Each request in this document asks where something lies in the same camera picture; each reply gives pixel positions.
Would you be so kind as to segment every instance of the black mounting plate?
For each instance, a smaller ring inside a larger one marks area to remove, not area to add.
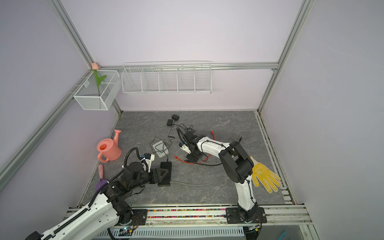
[[[232,223],[244,223],[244,221],[240,221],[239,209],[237,207],[227,207],[225,209],[225,213],[227,214],[227,216],[230,216],[230,217],[227,217],[227,222],[229,224],[232,224]],[[262,223],[266,223],[267,222],[264,208],[258,207],[256,212],[255,212],[255,215],[257,217],[259,217],[259,218],[255,217],[251,221],[251,223],[260,223],[259,219],[261,220]]]
[[[133,216],[132,216],[132,221],[128,225],[137,225],[137,221],[139,221],[139,225],[145,225],[145,221],[147,220],[147,213],[148,209],[133,209]]]

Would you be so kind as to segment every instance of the gray cable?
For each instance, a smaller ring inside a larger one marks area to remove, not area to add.
[[[225,173],[225,170],[224,172],[220,175],[220,177],[216,180],[214,180],[213,182],[211,183],[207,183],[207,184],[190,184],[190,183],[186,183],[186,182],[178,182],[178,181],[174,181],[174,180],[171,180],[171,182],[176,182],[176,183],[181,183],[181,184],[185,184],[185,185],[190,185],[190,186],[206,186],[206,185],[210,185],[210,184],[213,184],[215,182],[217,182]]]

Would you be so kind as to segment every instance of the white wire basket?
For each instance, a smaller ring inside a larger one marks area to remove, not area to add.
[[[129,65],[121,74],[126,94],[211,93],[210,63]]]
[[[98,70],[99,77],[107,75],[99,86],[92,73],[74,94],[74,98],[84,110],[109,110],[121,88],[120,75],[116,70]]]

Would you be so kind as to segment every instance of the watering can handle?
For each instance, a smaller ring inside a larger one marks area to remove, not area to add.
[[[102,159],[101,156],[103,155],[102,152],[99,152],[99,155],[97,155],[97,159],[100,161],[100,162],[103,162],[103,163],[106,163],[109,161],[109,159],[107,158],[106,160]]]

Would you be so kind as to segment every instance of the black box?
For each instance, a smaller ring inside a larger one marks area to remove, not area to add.
[[[172,127],[172,125],[173,125],[173,120],[172,119],[168,119],[167,126]]]
[[[163,180],[159,182],[157,185],[159,187],[169,187],[170,186],[170,173],[172,170],[172,163],[171,162],[161,162],[160,168],[168,169],[167,175],[164,176]]]
[[[177,120],[179,119],[179,116],[177,116],[176,114],[173,114],[173,115],[172,115],[172,119],[175,120],[175,121],[177,121]]]

